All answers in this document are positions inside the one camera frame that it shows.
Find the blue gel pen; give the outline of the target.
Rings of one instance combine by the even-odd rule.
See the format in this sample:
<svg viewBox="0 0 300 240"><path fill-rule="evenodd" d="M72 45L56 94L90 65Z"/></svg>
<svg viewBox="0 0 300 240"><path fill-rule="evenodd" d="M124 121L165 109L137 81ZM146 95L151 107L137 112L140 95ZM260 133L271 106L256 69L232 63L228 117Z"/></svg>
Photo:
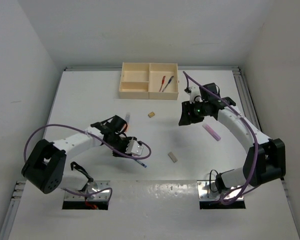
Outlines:
<svg viewBox="0 0 300 240"><path fill-rule="evenodd" d="M174 76L171 76L170 79L168 80L167 84L164 86L164 88L162 89L161 92L164 92L166 90L166 88L169 86L169 84L172 82Z"/></svg>

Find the red gel pen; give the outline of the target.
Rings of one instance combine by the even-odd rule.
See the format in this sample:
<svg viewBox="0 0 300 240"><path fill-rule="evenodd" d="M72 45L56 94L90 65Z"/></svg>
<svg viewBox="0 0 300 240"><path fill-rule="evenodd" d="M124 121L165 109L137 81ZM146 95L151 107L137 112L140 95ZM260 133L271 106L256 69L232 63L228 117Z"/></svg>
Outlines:
<svg viewBox="0 0 300 240"><path fill-rule="evenodd" d="M164 75L164 76L162 77L162 80L161 80L161 85L160 85L159 92L162 92L162 91L163 91L163 86L164 86L164 83L165 83L165 79L166 79L166 76Z"/></svg>

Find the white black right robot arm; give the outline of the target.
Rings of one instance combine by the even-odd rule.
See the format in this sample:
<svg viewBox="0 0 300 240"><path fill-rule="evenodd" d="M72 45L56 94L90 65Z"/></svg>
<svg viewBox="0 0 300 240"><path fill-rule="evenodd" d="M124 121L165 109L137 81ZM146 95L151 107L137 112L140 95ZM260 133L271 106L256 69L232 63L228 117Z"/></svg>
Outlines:
<svg viewBox="0 0 300 240"><path fill-rule="evenodd" d="M179 126L201 123L205 117L213 117L233 134L247 153L242 167L216 175L213 190L224 193L232 187L244 184L258 187L283 178L286 175L284 142L259 131L230 97L220 97L215 83L207 84L206 88L188 86L184 90L189 100L181 104Z"/></svg>

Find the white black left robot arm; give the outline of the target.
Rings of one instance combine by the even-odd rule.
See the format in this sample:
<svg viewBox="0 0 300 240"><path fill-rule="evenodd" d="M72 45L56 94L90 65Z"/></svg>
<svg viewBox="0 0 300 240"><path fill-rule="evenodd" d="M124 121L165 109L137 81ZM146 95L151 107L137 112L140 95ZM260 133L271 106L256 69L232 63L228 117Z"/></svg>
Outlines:
<svg viewBox="0 0 300 240"><path fill-rule="evenodd" d="M114 157L134 160L141 155L143 146L136 137L126 135L127 126L123 118L114 115L84 130L76 129L76 134L63 139L41 139L29 155L23 155L25 163L21 174L44 194L60 188L90 197L87 187L94 178L74 158L92 148L106 146Z"/></svg>

